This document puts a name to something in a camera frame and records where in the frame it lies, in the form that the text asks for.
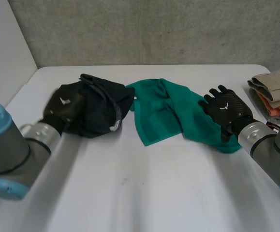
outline table surface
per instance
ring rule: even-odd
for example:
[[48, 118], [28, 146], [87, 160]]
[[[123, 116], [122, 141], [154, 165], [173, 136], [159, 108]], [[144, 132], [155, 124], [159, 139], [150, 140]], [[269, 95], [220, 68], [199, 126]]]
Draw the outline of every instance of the table surface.
[[[259, 65], [46, 67], [7, 110], [17, 126], [33, 123], [55, 88], [89, 73], [123, 84], [165, 78], [200, 95], [222, 84], [264, 122], [247, 80], [268, 72]], [[119, 132], [63, 135], [26, 198], [0, 200], [0, 231], [280, 232], [280, 190], [243, 149], [223, 154], [181, 134], [144, 147], [129, 112]]]

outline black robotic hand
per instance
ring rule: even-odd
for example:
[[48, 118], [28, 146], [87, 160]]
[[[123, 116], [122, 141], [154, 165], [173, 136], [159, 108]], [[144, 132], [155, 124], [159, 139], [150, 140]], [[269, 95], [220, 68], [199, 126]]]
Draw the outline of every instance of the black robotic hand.
[[76, 120], [85, 106], [85, 98], [75, 90], [59, 88], [49, 99], [40, 122], [54, 127], [59, 134]]
[[221, 126], [221, 140], [228, 142], [233, 133], [235, 133], [234, 125], [245, 124], [245, 119], [252, 119], [251, 109], [230, 89], [224, 86], [218, 86], [221, 92], [216, 89], [210, 89], [210, 93], [214, 96], [205, 95], [207, 101], [199, 101], [198, 104], [209, 115], [214, 122]]

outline orange folded cloth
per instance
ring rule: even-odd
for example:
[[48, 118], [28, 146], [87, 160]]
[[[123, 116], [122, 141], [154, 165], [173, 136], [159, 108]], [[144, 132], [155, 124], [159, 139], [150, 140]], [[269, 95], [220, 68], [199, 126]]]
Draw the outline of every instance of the orange folded cloth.
[[264, 103], [267, 111], [269, 112], [270, 116], [280, 116], [280, 106], [278, 108], [273, 109], [272, 106], [269, 104], [268, 100], [262, 96], [261, 93], [257, 92], [257, 95], [261, 99], [261, 101]]

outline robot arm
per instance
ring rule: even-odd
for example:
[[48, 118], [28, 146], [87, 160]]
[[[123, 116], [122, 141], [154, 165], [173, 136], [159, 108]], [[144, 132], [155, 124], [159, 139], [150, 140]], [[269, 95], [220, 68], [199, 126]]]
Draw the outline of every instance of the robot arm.
[[0, 105], [0, 198], [21, 200], [28, 193], [64, 129], [82, 112], [84, 97], [58, 89], [50, 98], [42, 120], [23, 137]]
[[280, 131], [277, 134], [266, 124], [252, 117], [250, 108], [232, 91], [218, 86], [214, 96], [198, 104], [214, 122], [221, 126], [221, 139], [227, 142], [234, 134], [239, 144], [280, 187]]

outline teal cloth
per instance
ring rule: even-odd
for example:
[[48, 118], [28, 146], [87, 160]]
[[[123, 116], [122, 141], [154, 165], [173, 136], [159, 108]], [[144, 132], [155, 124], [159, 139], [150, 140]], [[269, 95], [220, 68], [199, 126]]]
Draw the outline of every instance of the teal cloth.
[[214, 123], [198, 105], [204, 98], [187, 87], [165, 79], [148, 79], [127, 87], [135, 88], [135, 125], [145, 146], [179, 133], [187, 139], [216, 147], [223, 153], [240, 149], [236, 137], [221, 141], [221, 127]]

